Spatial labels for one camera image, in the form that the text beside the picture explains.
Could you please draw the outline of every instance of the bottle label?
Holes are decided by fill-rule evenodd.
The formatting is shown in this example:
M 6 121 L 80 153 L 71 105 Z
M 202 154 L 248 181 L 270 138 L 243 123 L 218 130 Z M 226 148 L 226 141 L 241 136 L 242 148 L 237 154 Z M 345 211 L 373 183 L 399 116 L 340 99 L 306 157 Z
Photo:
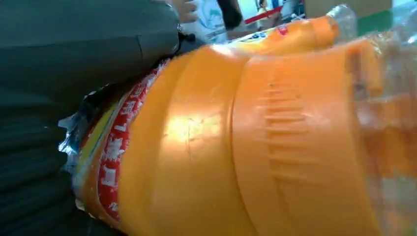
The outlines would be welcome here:
M 236 39 L 231 42 L 231 45 L 245 51 L 261 51 L 271 47 L 274 43 L 282 39 L 287 33 L 287 26 L 280 25 Z
M 96 197 L 104 211 L 117 222 L 119 222 L 118 185 L 120 164 L 124 152 L 129 147 L 129 127 L 139 113 L 151 85 L 167 63 L 168 60 L 160 63 L 157 68 L 136 83 L 120 99 L 118 104 L 111 106 L 109 111 L 97 122 L 92 132 L 88 134 L 85 145 L 81 149 L 82 157 L 80 157 L 77 168 L 80 170 L 88 169 L 98 164 L 95 186 L 97 189 Z M 87 170 L 76 172 L 73 177 L 73 180 L 79 179 L 78 183 L 74 185 L 76 188 L 94 187 L 85 186 L 87 184 L 85 182 L 86 172 Z

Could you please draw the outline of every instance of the dark jacket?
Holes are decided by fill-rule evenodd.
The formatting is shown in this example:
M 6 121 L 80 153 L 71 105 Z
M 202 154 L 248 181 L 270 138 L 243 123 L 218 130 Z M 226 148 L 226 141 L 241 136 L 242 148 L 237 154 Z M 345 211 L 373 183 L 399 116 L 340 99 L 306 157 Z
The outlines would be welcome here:
M 75 208 L 57 123 L 177 52 L 177 26 L 159 1 L 0 0 L 0 235 L 117 234 Z

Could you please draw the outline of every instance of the red rope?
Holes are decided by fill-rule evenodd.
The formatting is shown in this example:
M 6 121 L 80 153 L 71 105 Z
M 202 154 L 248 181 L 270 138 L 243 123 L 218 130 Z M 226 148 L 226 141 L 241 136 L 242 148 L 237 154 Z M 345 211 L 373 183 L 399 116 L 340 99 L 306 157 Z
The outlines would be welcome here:
M 248 25 L 248 24 L 253 23 L 253 22 L 255 22 L 255 21 L 258 21 L 258 20 L 260 20 L 260 19 L 262 19 L 262 18 L 268 17 L 268 16 L 270 16 L 270 15 L 274 14 L 275 12 L 279 12 L 279 11 L 281 11 L 281 9 L 282 9 L 282 6 L 279 6 L 279 7 L 277 7 L 277 8 L 274 8 L 274 9 L 270 10 L 270 11 L 267 11 L 267 12 L 264 12 L 264 13 L 262 13 L 262 14 L 259 14 L 259 15 L 256 15 L 256 16 L 254 16 L 254 17 L 251 17 L 251 18 L 249 18 L 249 19 L 246 19 L 246 20 L 245 20 L 245 24 L 247 24 L 247 25 Z

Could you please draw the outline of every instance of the orange plastic bottle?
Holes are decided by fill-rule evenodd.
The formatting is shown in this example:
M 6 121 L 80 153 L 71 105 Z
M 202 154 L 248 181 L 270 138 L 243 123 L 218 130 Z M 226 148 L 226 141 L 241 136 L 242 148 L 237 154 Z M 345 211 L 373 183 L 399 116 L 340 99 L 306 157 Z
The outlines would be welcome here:
M 176 58 L 108 113 L 80 197 L 133 236 L 413 235 L 407 41 L 286 57 L 213 45 Z
M 262 55 L 286 55 L 315 51 L 357 36 L 357 18 L 346 5 L 326 16 L 295 21 L 232 41 L 229 46 Z

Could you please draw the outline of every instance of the red label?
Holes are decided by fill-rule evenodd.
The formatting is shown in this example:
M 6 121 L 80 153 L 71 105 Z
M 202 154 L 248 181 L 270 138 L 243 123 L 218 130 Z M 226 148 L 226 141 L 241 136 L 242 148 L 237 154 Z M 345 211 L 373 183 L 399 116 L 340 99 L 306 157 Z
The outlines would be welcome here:
M 276 28 L 276 30 L 281 34 L 281 35 L 286 35 L 288 33 L 288 28 L 286 25 L 280 25 Z
M 167 62 L 162 62 L 158 68 L 138 82 L 125 97 L 125 101 L 110 126 L 109 135 L 104 141 L 97 178 L 98 199 L 105 211 L 117 221 L 119 221 L 119 167 L 123 153 L 129 147 L 129 125 L 139 113 L 150 86 Z

